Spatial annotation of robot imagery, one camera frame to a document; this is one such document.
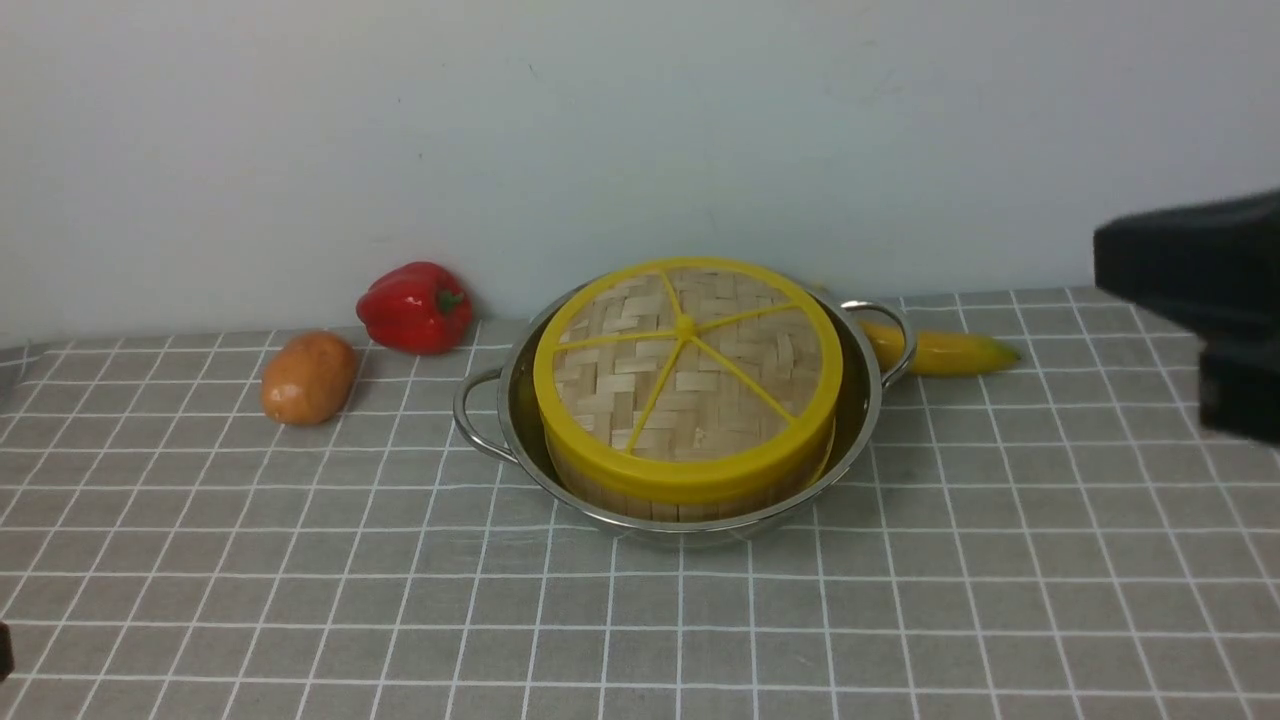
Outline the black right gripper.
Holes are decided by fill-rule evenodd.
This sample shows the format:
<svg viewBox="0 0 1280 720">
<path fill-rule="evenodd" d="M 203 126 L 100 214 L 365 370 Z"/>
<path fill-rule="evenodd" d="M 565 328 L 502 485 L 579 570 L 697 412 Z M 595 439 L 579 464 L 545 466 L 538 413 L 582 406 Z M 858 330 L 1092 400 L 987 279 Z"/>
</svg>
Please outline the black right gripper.
<svg viewBox="0 0 1280 720">
<path fill-rule="evenodd" d="M 1201 425 L 1277 445 L 1279 191 L 1116 218 L 1092 255 L 1100 290 L 1201 340 Z"/>
</svg>

